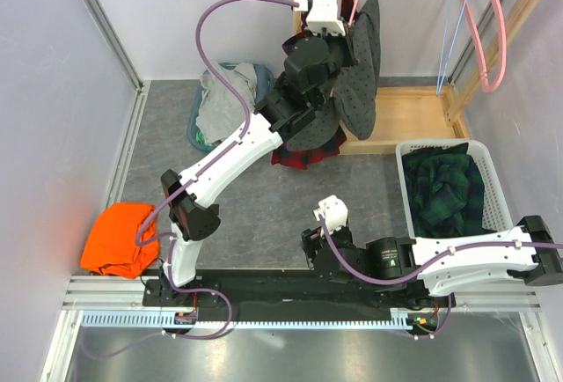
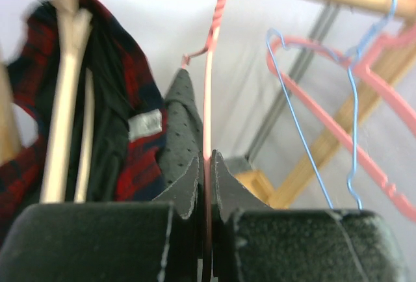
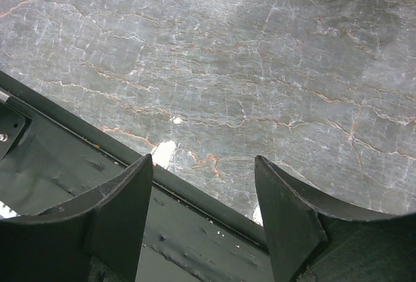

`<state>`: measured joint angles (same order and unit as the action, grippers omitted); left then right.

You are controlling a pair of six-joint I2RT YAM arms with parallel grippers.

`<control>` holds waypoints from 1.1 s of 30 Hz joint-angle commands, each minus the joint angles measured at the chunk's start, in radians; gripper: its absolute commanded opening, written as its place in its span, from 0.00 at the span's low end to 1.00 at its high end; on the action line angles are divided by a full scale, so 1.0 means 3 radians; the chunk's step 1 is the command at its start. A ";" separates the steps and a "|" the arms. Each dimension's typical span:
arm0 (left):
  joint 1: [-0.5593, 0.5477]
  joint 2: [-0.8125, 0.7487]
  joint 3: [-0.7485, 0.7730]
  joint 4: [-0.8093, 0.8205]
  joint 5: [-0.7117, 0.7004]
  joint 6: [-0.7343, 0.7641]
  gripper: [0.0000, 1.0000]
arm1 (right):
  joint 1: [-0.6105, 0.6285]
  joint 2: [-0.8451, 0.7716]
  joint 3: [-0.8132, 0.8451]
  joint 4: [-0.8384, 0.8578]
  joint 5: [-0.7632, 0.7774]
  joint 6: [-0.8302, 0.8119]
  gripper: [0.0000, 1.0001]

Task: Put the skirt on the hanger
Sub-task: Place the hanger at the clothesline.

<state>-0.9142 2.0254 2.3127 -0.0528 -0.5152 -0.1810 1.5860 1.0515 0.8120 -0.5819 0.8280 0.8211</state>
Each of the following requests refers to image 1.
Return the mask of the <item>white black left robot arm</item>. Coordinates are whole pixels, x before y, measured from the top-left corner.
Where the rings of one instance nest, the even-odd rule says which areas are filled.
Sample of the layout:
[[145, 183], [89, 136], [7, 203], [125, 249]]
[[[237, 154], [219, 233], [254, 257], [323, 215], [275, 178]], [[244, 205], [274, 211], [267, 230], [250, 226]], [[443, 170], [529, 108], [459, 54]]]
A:
[[347, 32], [322, 30], [304, 37], [285, 59], [273, 88], [257, 101], [239, 129], [195, 165], [162, 175], [176, 239], [165, 263], [168, 279], [162, 293], [173, 305], [185, 305], [192, 298], [202, 242], [221, 223], [216, 197], [258, 159], [311, 124], [328, 101], [330, 85], [342, 69], [353, 65]]

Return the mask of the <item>green plaid garment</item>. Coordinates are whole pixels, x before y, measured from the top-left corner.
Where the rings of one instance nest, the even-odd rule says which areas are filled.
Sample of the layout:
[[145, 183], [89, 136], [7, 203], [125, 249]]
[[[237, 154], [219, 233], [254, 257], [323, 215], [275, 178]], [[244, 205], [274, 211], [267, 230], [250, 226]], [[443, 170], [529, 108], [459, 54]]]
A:
[[485, 186], [469, 144], [427, 147], [402, 158], [414, 235], [449, 239], [488, 234]]

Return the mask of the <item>black dotted garment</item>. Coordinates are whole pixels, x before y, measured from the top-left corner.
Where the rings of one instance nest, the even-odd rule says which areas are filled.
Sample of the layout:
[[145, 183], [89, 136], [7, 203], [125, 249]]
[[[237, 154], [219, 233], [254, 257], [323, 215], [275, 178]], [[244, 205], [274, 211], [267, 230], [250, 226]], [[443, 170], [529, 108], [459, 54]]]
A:
[[309, 151], [336, 135], [341, 125], [357, 139], [368, 139], [375, 127], [375, 97], [381, 68], [379, 0], [366, 0], [351, 28], [357, 64], [345, 68], [326, 94], [330, 99], [315, 120], [286, 143], [289, 151]]

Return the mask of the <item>red navy plaid skirt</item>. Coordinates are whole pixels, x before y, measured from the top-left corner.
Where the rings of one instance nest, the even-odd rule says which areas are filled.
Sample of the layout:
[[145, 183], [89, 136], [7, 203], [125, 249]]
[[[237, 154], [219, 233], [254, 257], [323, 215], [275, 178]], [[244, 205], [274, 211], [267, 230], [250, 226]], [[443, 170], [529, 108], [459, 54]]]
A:
[[[349, 21], [353, 5], [354, 0], [341, 0], [344, 20]], [[338, 156], [346, 140], [335, 106], [327, 102], [309, 127], [273, 152], [271, 164], [306, 170], [310, 165]]]

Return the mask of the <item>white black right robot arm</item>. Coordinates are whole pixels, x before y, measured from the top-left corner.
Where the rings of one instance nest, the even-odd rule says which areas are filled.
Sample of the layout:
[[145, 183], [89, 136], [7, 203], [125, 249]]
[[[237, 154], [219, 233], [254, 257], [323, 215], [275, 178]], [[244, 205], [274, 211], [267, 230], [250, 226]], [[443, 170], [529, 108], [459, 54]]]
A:
[[387, 237], [364, 247], [354, 244], [347, 225], [320, 225], [302, 232], [301, 248], [318, 278], [403, 291], [416, 306], [482, 283], [521, 280], [544, 287], [562, 282], [562, 246], [539, 216], [525, 217], [505, 231], [449, 239]]

